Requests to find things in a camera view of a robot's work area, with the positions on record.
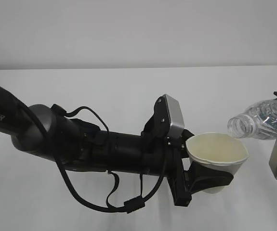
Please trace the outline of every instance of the black robotic arm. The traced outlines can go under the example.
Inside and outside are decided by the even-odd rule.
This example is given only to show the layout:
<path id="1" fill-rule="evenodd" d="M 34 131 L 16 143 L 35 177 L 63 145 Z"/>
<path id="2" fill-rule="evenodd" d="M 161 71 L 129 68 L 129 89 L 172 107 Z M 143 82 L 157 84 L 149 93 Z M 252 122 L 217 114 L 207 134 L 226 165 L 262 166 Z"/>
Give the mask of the black robotic arm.
<path id="1" fill-rule="evenodd" d="M 91 111 L 106 131 L 80 119 L 71 119 L 80 110 Z M 130 213 L 145 206 L 167 178 L 174 204 L 188 206 L 192 194 L 201 190 L 228 185 L 233 175 L 212 170 L 195 162 L 184 170 L 182 158 L 188 158 L 185 141 L 193 136 L 184 128 L 178 101 L 165 94 L 154 105 L 154 114 L 141 135 L 109 131 L 106 124 L 89 107 L 67 113 L 54 104 L 51 108 L 36 104 L 27 107 L 7 90 L 0 87 L 0 132 L 11 135 L 16 149 L 55 161 L 74 198 L 82 205 L 101 212 Z M 79 172 L 122 171 L 141 176 L 159 176 L 155 187 L 146 196 L 138 196 L 114 207 L 93 205 L 75 191 L 66 170 Z"/>

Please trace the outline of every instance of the plastic water bottle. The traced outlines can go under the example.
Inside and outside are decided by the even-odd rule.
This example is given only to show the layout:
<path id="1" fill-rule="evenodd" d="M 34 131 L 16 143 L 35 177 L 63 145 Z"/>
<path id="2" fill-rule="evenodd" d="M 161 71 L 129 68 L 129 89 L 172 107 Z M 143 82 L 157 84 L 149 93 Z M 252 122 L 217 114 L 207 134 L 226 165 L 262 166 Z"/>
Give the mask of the plastic water bottle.
<path id="1" fill-rule="evenodd" d="M 277 137 L 277 99 L 257 102 L 228 121 L 229 133 L 236 138 L 271 140 Z"/>

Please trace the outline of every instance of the bottle neck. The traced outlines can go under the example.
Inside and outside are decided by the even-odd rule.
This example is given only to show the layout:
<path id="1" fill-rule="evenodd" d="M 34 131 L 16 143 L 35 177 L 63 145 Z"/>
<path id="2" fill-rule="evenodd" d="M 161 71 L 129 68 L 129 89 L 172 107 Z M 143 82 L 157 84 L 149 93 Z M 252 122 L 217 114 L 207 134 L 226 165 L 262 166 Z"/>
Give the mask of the bottle neck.
<path id="1" fill-rule="evenodd" d="M 247 114 L 239 114 L 228 121 L 228 131 L 235 138 L 252 137 L 256 129 L 255 121 Z"/>

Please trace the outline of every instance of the white paper cup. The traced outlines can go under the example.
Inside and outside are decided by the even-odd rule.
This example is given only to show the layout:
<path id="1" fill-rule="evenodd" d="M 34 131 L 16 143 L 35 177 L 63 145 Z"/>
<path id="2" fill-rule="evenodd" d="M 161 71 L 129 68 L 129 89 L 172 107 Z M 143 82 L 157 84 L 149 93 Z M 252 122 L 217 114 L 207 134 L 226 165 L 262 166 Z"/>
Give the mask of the white paper cup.
<path id="1" fill-rule="evenodd" d="M 223 133 L 207 132 L 192 136 L 186 141 L 190 161 L 204 167 L 229 172 L 234 175 L 249 157 L 242 142 Z M 204 190 L 206 193 L 218 193 L 223 187 Z"/>

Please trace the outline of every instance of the white tabletop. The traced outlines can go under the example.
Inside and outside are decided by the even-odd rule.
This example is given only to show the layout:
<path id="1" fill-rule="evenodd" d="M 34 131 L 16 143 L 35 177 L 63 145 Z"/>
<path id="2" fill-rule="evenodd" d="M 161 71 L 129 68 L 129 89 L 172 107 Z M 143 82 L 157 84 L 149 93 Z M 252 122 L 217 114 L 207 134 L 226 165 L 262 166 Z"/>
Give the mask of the white tabletop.
<path id="1" fill-rule="evenodd" d="M 2 70 L 0 85 L 27 105 L 59 104 L 68 111 L 87 105 L 111 131 L 139 134 L 158 96 L 167 93 L 181 106 L 194 134 L 226 132 L 230 117 L 250 104 L 274 98 L 277 66 Z M 99 124 L 88 112 L 79 117 Z M 164 180 L 145 208 L 103 214 L 77 203 L 54 162 L 22 153 L 0 133 L 0 231 L 172 231 L 277 230 L 277 181 L 268 161 L 274 141 L 245 139 L 250 157 L 232 183 L 218 194 L 198 192 L 189 207 L 173 205 Z M 85 199 L 105 205 L 113 187 L 106 173 L 69 172 Z M 122 205 L 139 195 L 139 177 L 120 173 L 111 202 Z M 144 194 L 157 177 L 144 177 Z"/>

